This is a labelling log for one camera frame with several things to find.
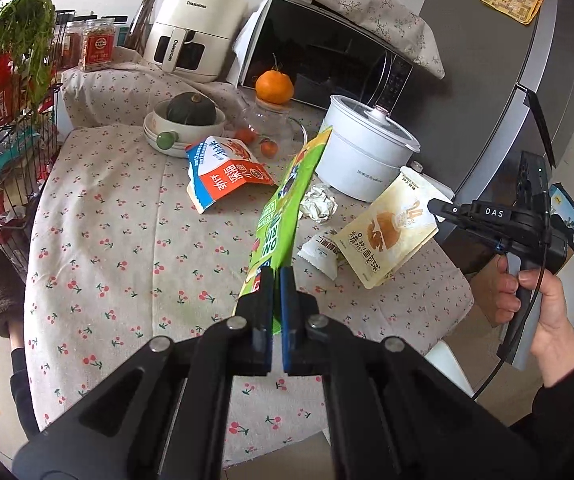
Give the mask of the orange white snack bag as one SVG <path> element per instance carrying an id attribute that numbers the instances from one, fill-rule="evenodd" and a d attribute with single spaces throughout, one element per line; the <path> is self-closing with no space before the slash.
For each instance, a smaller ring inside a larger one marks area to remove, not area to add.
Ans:
<path id="1" fill-rule="evenodd" d="M 208 136 L 186 148 L 187 193 L 199 214 L 245 184 L 274 185 L 273 177 L 244 142 Z"/>

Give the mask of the cardboard box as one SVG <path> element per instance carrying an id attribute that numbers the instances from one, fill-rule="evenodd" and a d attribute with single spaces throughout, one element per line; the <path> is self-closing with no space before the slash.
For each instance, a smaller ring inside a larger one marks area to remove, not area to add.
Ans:
<path id="1" fill-rule="evenodd" d="M 571 195 L 561 182 L 550 186 L 549 195 L 552 215 L 558 216 L 567 228 L 574 229 L 574 200 Z"/>

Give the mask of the green snack bag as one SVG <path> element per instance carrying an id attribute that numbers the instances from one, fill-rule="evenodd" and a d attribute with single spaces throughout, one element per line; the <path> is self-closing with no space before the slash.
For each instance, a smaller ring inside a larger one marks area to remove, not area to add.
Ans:
<path id="1" fill-rule="evenodd" d="M 260 288 L 263 268 L 271 268 L 277 276 L 279 269 L 292 265 L 300 203 L 331 133 L 332 128 L 327 127 L 304 145 L 293 157 L 278 189 L 264 206 L 256 226 L 249 272 L 239 296 L 252 294 Z"/>

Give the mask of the red label spice jar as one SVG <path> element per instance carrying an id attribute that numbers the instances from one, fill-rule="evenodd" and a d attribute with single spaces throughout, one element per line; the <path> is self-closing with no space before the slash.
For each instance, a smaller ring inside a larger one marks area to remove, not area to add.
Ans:
<path id="1" fill-rule="evenodd" d="M 80 69 L 92 72 L 108 66 L 112 59 L 114 36 L 116 28 L 112 18 L 87 21 L 82 29 Z"/>

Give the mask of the white stacked bowls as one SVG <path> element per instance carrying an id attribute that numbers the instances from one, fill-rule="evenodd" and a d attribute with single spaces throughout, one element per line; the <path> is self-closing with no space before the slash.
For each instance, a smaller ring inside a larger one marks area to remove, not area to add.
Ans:
<path id="1" fill-rule="evenodd" d="M 215 124 L 210 126 L 188 126 L 166 119 L 170 100 L 158 103 L 144 119 L 142 128 L 147 143 L 157 152 L 177 158 L 186 158 L 186 148 L 206 139 L 208 136 L 224 136 L 225 114 L 215 109 Z"/>

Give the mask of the small white torn packet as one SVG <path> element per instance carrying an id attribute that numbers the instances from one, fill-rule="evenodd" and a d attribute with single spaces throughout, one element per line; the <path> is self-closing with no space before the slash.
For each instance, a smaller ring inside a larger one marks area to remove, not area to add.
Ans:
<path id="1" fill-rule="evenodd" d="M 334 242 L 336 234 L 335 229 L 318 232 L 298 251 L 299 257 L 322 272 L 330 281 L 337 279 L 340 266 L 346 263 L 344 255 Z"/>

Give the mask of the white air fryer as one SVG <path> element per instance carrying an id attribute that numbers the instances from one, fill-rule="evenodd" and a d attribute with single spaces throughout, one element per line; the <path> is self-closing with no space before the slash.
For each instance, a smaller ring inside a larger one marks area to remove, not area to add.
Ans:
<path id="1" fill-rule="evenodd" d="M 220 73 L 247 0 L 163 0 L 144 59 L 197 82 Z"/>

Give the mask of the green leafy vegetables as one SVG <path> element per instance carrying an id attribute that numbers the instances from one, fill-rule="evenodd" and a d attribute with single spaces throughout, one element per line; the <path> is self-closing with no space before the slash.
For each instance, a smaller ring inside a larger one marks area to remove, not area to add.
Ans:
<path id="1" fill-rule="evenodd" d="M 37 110 L 52 85 L 56 9 L 52 0 L 12 0 L 0 9 L 0 54 L 8 54 Z"/>

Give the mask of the grey refrigerator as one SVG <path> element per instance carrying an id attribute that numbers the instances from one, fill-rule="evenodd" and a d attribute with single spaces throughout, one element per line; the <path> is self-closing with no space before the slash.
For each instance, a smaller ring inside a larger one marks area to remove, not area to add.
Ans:
<path id="1" fill-rule="evenodd" d="M 395 116 L 421 144 L 419 162 L 458 204 L 511 204 L 524 151 L 543 143 L 526 95 L 534 92 L 555 158 L 574 131 L 574 0 L 544 0 L 528 26 L 479 0 L 424 0 L 446 71 L 414 70 Z"/>

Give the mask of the dried twig branches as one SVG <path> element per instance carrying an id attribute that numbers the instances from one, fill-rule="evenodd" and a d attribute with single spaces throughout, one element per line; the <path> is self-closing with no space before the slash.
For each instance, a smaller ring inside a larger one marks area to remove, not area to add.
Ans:
<path id="1" fill-rule="evenodd" d="M 130 23 L 130 31 L 125 41 L 127 49 L 137 51 L 140 54 L 144 53 L 150 18 L 152 18 L 156 2 L 157 0 L 142 0 L 138 6 L 138 10 Z"/>

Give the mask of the dark green pumpkin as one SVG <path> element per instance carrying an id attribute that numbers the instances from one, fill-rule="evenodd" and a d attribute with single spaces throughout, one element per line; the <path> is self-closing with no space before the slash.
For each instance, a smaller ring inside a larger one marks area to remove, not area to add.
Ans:
<path id="1" fill-rule="evenodd" d="M 198 92 L 184 92 L 168 102 L 166 119 L 188 126 L 210 126 L 216 123 L 216 106 Z"/>

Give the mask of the foil wrapper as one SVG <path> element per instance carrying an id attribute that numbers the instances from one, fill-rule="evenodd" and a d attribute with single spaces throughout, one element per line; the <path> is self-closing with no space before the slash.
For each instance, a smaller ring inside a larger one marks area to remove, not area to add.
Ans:
<path id="1" fill-rule="evenodd" d="M 330 187 L 317 183 L 308 189 L 301 200 L 299 212 L 301 218 L 316 223 L 327 222 L 337 211 L 338 203 Z"/>

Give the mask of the glass jar with oranges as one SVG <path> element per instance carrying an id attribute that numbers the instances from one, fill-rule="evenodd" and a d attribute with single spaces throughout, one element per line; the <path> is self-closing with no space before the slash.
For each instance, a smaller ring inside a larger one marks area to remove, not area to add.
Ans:
<path id="1" fill-rule="evenodd" d="M 296 124 L 285 105 L 255 99 L 235 122 L 235 138 L 244 142 L 260 162 L 277 162 L 296 154 Z"/>

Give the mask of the black microwave oven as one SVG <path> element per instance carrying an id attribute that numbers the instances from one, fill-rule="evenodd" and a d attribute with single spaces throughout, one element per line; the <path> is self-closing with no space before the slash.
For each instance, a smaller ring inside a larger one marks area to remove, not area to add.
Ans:
<path id="1" fill-rule="evenodd" d="M 253 89 L 278 70 L 296 102 L 326 110 L 338 94 L 391 113 L 412 69 L 389 44 L 315 1 L 262 0 L 232 44 L 226 80 Z"/>

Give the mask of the beige bread pouch bag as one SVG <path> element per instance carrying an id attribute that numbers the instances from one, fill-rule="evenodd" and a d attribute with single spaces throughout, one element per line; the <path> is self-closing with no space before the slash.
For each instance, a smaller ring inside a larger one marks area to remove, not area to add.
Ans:
<path id="1" fill-rule="evenodd" d="M 425 176 L 403 167 L 396 179 L 332 240 L 362 285 L 387 281 L 439 231 L 430 200 L 451 200 Z"/>

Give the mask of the white electric cooking pot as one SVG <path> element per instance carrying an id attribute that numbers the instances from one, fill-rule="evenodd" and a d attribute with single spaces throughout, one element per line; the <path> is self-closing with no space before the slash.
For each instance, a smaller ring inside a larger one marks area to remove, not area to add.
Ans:
<path id="1" fill-rule="evenodd" d="M 316 176 L 335 190 L 373 202 L 400 169 L 420 153 L 419 141 L 380 108 L 347 96 L 330 96 L 320 128 L 330 131 Z"/>

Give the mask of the large orange tangerine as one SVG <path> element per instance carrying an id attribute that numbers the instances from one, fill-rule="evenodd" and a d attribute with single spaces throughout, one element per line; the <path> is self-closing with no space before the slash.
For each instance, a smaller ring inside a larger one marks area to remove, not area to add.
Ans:
<path id="1" fill-rule="evenodd" d="M 284 105 L 294 95 L 294 87 L 288 75 L 278 70 L 266 70 L 256 80 L 256 96 L 266 103 Z"/>

